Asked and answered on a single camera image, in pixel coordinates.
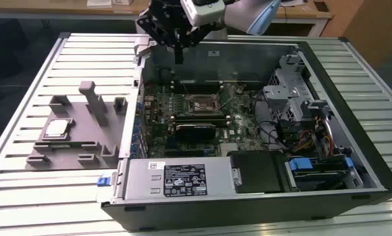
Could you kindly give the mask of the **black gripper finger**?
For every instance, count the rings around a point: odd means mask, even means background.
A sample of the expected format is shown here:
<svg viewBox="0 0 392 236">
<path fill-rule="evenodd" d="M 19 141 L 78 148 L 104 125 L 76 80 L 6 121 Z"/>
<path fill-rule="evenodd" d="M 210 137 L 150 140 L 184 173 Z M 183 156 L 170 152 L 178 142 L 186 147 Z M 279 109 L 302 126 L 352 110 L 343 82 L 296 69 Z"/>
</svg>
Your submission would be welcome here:
<svg viewBox="0 0 392 236">
<path fill-rule="evenodd" d="M 139 15 L 136 23 L 159 45 L 172 50 L 175 63 L 179 64 L 179 38 L 176 29 L 163 29 L 150 11 L 144 11 Z"/>
<path fill-rule="evenodd" d="M 206 24 L 192 30 L 191 27 L 179 29 L 179 64 L 184 63 L 184 49 L 195 47 L 215 30 L 215 23 Z"/>
</svg>

